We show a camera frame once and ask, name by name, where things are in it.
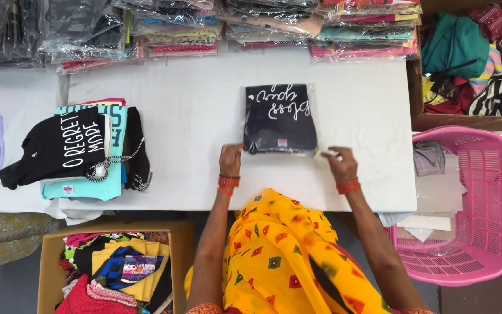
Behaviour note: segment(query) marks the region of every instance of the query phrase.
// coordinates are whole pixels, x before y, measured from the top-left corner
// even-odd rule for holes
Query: teal t-shirt
[[[92,106],[67,106],[59,107],[55,110],[56,115],[79,111]],[[112,146],[110,156],[121,156],[123,154],[123,140],[125,138],[125,127],[127,125],[127,107],[123,106],[97,106],[98,113],[107,114],[112,120]],[[43,199],[55,197],[94,197],[107,201],[120,196],[121,188],[121,163],[113,163],[108,167],[108,178],[100,182],[90,182],[87,179],[75,179],[54,182],[51,184],[41,184],[41,194]]]

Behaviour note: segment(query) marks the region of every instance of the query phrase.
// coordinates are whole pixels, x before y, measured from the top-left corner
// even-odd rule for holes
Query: cardboard box
[[[422,23],[428,26],[436,12],[459,15],[463,11],[488,4],[488,0],[421,0]],[[423,112],[422,67],[420,60],[407,62],[410,114],[413,131],[426,131],[443,125],[461,125],[489,131],[502,131],[502,117],[431,114]]]
[[[63,301],[67,272],[58,265],[59,255],[65,249],[63,238],[79,232],[166,231],[170,235],[174,314],[185,313],[185,274],[193,264],[193,221],[104,221],[101,219],[69,227],[44,236],[40,257],[38,284],[38,314],[52,314]]]

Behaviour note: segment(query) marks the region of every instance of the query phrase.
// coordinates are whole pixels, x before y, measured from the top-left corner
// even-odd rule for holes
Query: yellow saree
[[[266,189],[236,212],[224,250],[223,310],[261,314],[393,313],[361,269],[334,245],[324,213]],[[345,307],[319,285],[309,256],[338,289]],[[190,293],[192,268],[185,279]]]

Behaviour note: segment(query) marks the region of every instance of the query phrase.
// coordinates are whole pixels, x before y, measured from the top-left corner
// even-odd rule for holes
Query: woman's hand
[[[239,176],[241,151],[243,151],[243,143],[222,146],[222,153],[220,154],[220,175],[227,178],[236,178]]]
[[[322,153],[330,164],[330,170],[337,183],[347,183],[358,177],[358,162],[355,161],[352,149],[347,147],[332,146],[330,150],[336,152],[336,155]]]

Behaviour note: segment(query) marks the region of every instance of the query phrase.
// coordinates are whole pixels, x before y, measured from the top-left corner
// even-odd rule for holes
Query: gray floor
[[[195,220],[195,243],[206,223],[207,212],[131,212],[131,218],[191,218]],[[338,243],[358,261],[365,271],[367,278],[379,289],[375,283],[361,242],[338,219],[331,218],[332,227],[338,233]],[[228,224],[233,223],[233,215],[229,215]],[[0,266],[0,314],[35,314],[38,294],[38,271],[40,268],[40,248],[31,255]],[[437,286],[429,283],[414,282],[431,310],[439,314]]]

